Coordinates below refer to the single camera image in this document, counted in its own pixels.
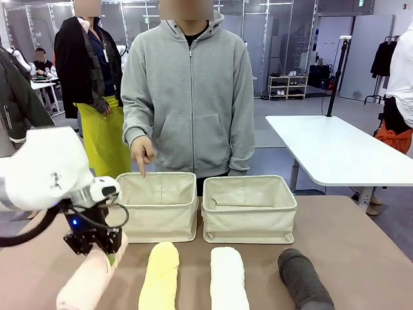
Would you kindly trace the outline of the person in green jacket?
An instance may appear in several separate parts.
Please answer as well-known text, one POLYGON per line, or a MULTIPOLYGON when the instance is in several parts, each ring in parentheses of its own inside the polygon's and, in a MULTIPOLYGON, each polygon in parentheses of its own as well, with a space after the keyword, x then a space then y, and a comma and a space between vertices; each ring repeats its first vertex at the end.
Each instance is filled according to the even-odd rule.
POLYGON ((46 111, 22 73, 23 66, 0 45, 0 118, 14 150, 26 141, 26 133, 35 129, 53 127, 53 119, 46 111))

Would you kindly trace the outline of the dark grey towel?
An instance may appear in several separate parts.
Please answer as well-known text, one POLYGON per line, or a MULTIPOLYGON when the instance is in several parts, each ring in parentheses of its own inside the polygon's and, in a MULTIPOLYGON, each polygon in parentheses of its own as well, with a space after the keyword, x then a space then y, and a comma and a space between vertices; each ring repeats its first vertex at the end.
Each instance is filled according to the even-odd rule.
POLYGON ((277 264, 294 310, 336 310, 312 262, 304 254, 297 249, 286 249, 279 255, 277 264))

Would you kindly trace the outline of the white side table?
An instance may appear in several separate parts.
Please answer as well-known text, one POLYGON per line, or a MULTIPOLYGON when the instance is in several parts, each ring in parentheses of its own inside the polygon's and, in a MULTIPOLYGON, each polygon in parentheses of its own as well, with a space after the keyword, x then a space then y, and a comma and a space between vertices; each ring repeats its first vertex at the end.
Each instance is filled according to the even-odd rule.
POLYGON ((324 187, 359 187, 366 211, 376 187, 413 187, 413 159, 336 116, 267 116, 294 157, 290 190, 298 170, 324 187))

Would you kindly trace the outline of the seated person in black jacket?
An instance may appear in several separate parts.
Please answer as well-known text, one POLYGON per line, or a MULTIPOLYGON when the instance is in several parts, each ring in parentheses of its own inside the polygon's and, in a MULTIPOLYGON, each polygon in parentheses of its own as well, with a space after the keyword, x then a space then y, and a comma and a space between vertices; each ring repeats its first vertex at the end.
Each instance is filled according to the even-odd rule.
POLYGON ((45 79, 54 79, 52 87, 46 87, 45 92, 48 95, 50 103, 47 107, 52 112, 57 112, 57 100, 54 98, 54 90, 60 89, 60 82, 57 78, 57 71, 55 65, 46 58, 46 50, 42 47, 35 49, 34 66, 36 71, 36 78, 43 77, 45 79))

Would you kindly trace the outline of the yellow towel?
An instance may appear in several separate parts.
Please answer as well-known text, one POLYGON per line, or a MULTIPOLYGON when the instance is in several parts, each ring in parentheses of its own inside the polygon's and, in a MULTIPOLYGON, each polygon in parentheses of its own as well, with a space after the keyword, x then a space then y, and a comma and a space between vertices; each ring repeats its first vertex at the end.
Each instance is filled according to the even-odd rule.
POLYGON ((156 244, 148 257, 138 310, 176 310, 179 252, 172 242, 156 244))

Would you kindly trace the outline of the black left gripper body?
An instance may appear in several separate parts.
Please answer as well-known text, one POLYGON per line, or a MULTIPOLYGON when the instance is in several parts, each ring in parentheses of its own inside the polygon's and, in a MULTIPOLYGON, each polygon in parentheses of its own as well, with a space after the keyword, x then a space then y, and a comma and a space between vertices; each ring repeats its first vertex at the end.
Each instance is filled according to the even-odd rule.
POLYGON ((65 218, 69 228, 74 234, 87 232, 96 232, 105 234, 107 232, 107 224, 105 221, 108 215, 107 208, 91 208, 91 209, 67 209, 65 218))

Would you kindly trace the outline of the person's right forearm grey sleeve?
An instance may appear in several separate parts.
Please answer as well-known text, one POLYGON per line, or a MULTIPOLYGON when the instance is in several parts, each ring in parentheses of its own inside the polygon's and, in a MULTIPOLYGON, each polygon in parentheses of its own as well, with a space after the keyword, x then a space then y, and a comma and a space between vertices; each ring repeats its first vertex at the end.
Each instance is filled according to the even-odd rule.
POLYGON ((123 100, 123 141, 132 148, 132 142, 141 136, 152 137, 154 107, 145 99, 122 98, 123 100))

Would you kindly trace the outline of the person in grey hoodie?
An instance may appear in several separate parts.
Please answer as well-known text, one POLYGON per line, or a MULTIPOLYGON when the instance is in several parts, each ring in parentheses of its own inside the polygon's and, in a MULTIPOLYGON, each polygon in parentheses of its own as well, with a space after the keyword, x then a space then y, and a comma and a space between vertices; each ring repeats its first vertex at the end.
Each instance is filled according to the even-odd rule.
POLYGON ((153 104, 157 171, 231 176, 234 110, 254 104, 247 47, 222 27, 214 0, 159 0, 158 8, 160 24, 130 47, 121 99, 153 104))

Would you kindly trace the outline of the black bags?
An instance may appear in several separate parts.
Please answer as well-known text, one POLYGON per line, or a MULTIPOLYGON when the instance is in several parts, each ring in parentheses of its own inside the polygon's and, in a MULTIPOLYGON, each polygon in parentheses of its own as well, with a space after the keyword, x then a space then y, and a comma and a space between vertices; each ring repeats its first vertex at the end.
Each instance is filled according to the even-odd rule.
POLYGON ((332 64, 310 65, 308 73, 308 86, 328 89, 332 73, 332 64))

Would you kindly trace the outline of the beige fabric basket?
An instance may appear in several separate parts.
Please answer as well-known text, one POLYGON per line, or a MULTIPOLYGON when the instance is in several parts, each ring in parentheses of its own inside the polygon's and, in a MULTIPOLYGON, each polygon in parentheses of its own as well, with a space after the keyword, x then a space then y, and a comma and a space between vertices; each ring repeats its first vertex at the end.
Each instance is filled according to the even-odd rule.
POLYGON ((119 203, 129 212, 122 230, 130 243, 189 242, 196 236, 196 176, 189 172, 119 175, 119 203))
POLYGON ((203 238, 208 243, 292 244, 297 201, 276 175, 208 178, 203 238))

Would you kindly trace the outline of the person's left forearm grey sleeve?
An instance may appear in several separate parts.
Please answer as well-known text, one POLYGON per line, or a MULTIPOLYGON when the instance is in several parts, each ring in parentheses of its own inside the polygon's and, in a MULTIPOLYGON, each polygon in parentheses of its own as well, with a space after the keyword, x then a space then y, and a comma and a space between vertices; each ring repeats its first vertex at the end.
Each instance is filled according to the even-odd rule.
POLYGON ((236 107, 230 128, 232 155, 230 175, 243 176, 249 170, 249 160, 255 150, 254 105, 236 107))

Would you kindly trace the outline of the person with yellow apron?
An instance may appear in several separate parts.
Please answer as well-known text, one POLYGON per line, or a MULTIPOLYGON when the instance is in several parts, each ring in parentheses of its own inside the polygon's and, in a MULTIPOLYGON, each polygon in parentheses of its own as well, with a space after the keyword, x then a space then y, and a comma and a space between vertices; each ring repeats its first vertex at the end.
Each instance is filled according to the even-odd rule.
POLYGON ((99 24, 101 9, 101 0, 74 0, 74 16, 55 35, 54 59, 65 116, 81 120, 89 167, 116 178, 131 171, 132 160, 122 141, 121 54, 99 24))

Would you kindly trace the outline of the black garment on clothes rack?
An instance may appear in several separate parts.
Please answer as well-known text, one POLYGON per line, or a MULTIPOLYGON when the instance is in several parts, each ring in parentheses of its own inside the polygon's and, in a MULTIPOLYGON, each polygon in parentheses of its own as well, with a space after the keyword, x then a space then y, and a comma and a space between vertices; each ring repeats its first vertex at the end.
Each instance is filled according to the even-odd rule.
POLYGON ((390 76, 390 64, 398 38, 399 36, 387 36, 384 42, 379 44, 370 69, 372 78, 390 76))

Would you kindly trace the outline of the person's right hand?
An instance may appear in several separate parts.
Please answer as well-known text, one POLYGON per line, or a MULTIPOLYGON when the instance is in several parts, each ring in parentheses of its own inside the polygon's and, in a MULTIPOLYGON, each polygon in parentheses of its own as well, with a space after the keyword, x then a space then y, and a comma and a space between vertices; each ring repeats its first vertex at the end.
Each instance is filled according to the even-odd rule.
POLYGON ((145 178, 145 167, 150 165, 156 158, 156 152, 152 142, 147 136, 140 136, 133 140, 130 146, 132 159, 136 161, 139 172, 145 178))

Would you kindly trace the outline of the pink towel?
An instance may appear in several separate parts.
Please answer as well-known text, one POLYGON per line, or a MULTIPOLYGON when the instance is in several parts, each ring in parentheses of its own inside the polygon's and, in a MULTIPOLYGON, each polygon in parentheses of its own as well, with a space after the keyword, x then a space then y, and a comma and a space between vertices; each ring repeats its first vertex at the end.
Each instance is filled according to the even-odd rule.
POLYGON ((56 298, 56 310, 95 310, 112 279, 128 246, 128 237, 121 235, 121 246, 114 254, 106 254, 93 246, 56 298))

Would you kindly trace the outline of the orange cloth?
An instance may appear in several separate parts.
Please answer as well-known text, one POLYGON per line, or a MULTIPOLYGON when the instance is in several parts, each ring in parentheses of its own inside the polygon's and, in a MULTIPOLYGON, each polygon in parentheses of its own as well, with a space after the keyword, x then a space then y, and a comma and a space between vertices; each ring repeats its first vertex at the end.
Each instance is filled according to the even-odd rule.
POLYGON ((376 139, 382 141, 386 145, 398 150, 404 155, 410 149, 412 144, 413 130, 406 130, 401 134, 396 134, 393 130, 387 130, 383 125, 378 133, 376 134, 376 139))

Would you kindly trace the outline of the white towel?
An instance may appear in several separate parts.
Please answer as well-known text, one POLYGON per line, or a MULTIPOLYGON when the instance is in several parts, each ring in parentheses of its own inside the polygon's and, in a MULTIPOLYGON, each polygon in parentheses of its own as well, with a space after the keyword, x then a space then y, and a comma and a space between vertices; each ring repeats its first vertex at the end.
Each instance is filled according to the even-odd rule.
POLYGON ((245 268, 233 247, 215 247, 210 253, 211 310, 250 310, 245 290, 245 268))

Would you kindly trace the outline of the wooden shoe rack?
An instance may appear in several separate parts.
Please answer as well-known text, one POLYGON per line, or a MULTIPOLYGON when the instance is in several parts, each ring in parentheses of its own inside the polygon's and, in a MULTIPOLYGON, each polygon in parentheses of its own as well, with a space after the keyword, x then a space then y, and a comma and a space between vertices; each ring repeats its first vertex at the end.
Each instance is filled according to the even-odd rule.
POLYGON ((286 75, 271 74, 268 78, 269 100, 304 99, 307 92, 306 74, 286 75))

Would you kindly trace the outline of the person in white top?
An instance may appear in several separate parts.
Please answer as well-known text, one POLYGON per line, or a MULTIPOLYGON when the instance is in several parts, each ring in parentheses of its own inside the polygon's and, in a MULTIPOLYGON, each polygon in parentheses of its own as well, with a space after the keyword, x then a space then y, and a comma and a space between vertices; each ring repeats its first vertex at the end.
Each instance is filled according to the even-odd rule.
POLYGON ((383 116, 386 129, 395 134, 413 129, 413 23, 399 37, 392 56, 383 116))

